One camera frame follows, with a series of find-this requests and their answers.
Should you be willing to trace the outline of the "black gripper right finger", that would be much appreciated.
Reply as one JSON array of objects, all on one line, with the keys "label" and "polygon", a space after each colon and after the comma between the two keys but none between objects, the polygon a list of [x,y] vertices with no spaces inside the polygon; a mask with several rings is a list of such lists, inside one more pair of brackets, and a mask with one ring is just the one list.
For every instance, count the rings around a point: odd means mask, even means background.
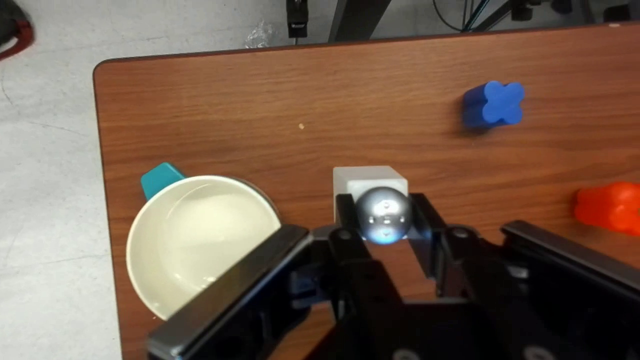
[{"label": "black gripper right finger", "polygon": [[450,263],[447,247],[448,225],[424,195],[412,192],[410,200],[412,228],[409,243],[412,253],[429,278],[445,280]]}]

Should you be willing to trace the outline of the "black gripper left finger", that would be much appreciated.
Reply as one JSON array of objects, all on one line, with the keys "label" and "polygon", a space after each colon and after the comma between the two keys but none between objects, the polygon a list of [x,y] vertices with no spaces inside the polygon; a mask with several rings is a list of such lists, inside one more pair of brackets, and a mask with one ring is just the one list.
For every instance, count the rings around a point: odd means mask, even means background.
[{"label": "black gripper left finger", "polygon": [[356,217],[356,202],[351,195],[337,196],[338,230],[335,232],[335,256],[340,264],[368,264],[372,260]]}]

